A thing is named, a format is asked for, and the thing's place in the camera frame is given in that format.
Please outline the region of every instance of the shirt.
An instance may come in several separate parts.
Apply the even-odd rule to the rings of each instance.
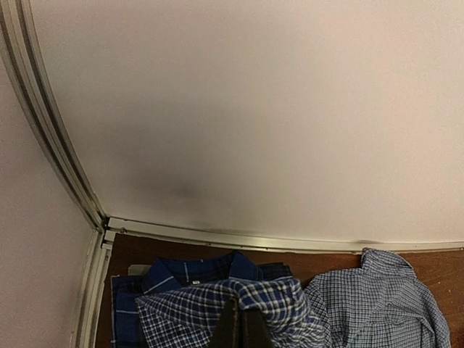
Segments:
[[[191,284],[225,278],[271,280],[291,276],[289,266],[273,263],[256,266],[240,252],[209,260],[157,259],[146,275],[112,278],[112,347],[147,347],[136,308],[136,298]]]
[[[299,281],[228,279],[177,291],[139,297],[136,301],[150,348],[207,347],[230,298],[241,310],[259,310],[276,348],[322,347],[323,327]]]
[[[433,295],[391,252],[366,248],[361,268],[318,275],[304,292],[322,320],[325,347],[451,347]]]

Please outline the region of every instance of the wall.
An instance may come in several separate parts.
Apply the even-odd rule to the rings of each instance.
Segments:
[[[104,209],[332,241],[464,240],[464,2],[32,0]]]
[[[1,59],[0,115],[0,347],[68,347],[91,229],[36,143]]]

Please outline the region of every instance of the brown wooden surface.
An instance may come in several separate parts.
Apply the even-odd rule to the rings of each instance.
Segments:
[[[111,340],[111,293],[109,277],[127,275],[134,264],[149,265],[157,257],[182,260],[206,259],[230,252],[210,246],[170,243],[127,235],[116,236],[105,280],[101,304],[96,348],[110,347]],[[243,253],[256,264],[285,262],[294,276],[306,286],[317,274],[330,270],[358,267],[360,257],[351,254],[293,254],[275,252]],[[413,265],[418,278],[434,294],[440,310],[446,317],[453,347],[464,348],[464,251],[403,254]]]

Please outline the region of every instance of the plaid shirt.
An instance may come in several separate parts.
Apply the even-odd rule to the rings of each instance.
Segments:
[[[318,275],[304,292],[324,325],[325,347],[451,347],[433,295],[391,252],[366,248],[361,268]]]
[[[291,271],[283,263],[256,266],[243,254],[232,252],[210,260],[159,258],[146,275],[112,277],[112,347],[148,347],[136,308],[136,298],[144,294],[158,294],[226,278],[260,281],[286,276],[291,276]]]
[[[225,303],[237,298],[241,310],[259,310],[276,348],[323,346],[323,327],[300,283],[228,279],[136,301],[150,348],[207,347]]]

